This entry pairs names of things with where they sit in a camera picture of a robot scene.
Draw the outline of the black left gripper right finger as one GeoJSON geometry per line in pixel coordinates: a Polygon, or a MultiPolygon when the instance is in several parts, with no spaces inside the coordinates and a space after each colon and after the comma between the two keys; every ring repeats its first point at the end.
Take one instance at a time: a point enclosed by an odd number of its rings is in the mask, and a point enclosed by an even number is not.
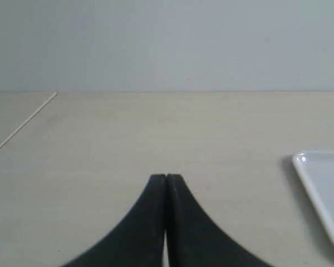
{"type": "Polygon", "coordinates": [[[166,239],[170,266],[269,266],[235,242],[199,205],[183,177],[168,174],[166,239]]]}

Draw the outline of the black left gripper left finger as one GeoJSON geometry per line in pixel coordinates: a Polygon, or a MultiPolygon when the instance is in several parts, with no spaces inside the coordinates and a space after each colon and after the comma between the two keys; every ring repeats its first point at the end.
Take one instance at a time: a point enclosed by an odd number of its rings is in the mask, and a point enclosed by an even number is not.
{"type": "Polygon", "coordinates": [[[154,174],[126,216],[65,266],[162,266],[166,175],[154,174]]]}

